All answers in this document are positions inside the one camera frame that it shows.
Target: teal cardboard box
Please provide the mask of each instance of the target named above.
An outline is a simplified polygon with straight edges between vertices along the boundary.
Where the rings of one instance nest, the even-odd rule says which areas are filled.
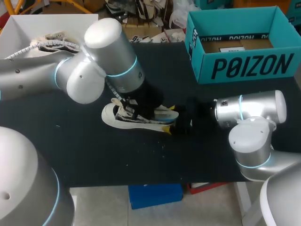
[[[296,26],[301,24],[301,0],[292,0],[286,13],[288,21]]]
[[[272,48],[205,53],[202,41],[269,39]],[[294,76],[301,37],[279,7],[190,12],[185,46],[200,84]]]
[[[195,3],[201,10],[217,9],[231,4],[232,0],[196,0]]]

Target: red object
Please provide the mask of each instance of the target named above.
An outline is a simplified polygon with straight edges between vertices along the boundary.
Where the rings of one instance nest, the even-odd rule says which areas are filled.
[[[0,16],[0,28],[3,28],[6,24],[6,22],[8,21],[10,15],[8,12],[6,12],[5,14],[3,14],[2,16]]]
[[[222,185],[225,185],[225,184],[228,184],[228,183],[225,183],[225,182],[223,182],[223,183],[213,183],[213,184],[203,185],[203,186],[196,187],[196,188],[191,188],[190,184],[187,184],[187,188],[188,188],[188,190],[190,191],[191,194],[196,194],[196,193],[200,193],[200,192],[203,192],[203,191],[215,188],[215,187],[219,187],[219,186],[222,186]]]

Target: white box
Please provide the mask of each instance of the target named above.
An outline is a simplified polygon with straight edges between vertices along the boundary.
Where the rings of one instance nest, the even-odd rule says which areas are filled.
[[[64,31],[83,42],[86,30],[97,20],[97,14],[11,16],[0,35],[0,58],[28,47],[32,39],[50,33]]]

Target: blue led ring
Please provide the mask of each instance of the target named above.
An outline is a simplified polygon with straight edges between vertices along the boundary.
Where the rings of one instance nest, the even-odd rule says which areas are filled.
[[[126,73],[128,73],[129,71],[131,71],[133,69],[133,67],[136,65],[136,63],[137,63],[137,56],[136,56],[136,60],[135,60],[134,64],[127,71],[125,71],[121,74],[116,74],[116,75],[109,75],[108,74],[107,76],[109,76],[109,77],[119,77],[119,76],[125,75]]]

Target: white cable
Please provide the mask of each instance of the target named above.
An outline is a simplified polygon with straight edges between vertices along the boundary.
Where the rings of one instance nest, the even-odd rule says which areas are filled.
[[[76,49],[80,49],[80,46],[77,44],[74,44],[72,42],[69,41],[60,41],[60,40],[49,40],[49,41],[44,41],[44,42],[39,42],[37,44],[34,44],[32,46],[26,47],[8,57],[6,57],[5,59],[11,60],[21,54],[24,54],[26,52],[29,52],[31,49],[37,48],[39,46],[56,46],[56,45],[65,45],[65,46],[70,46]]]

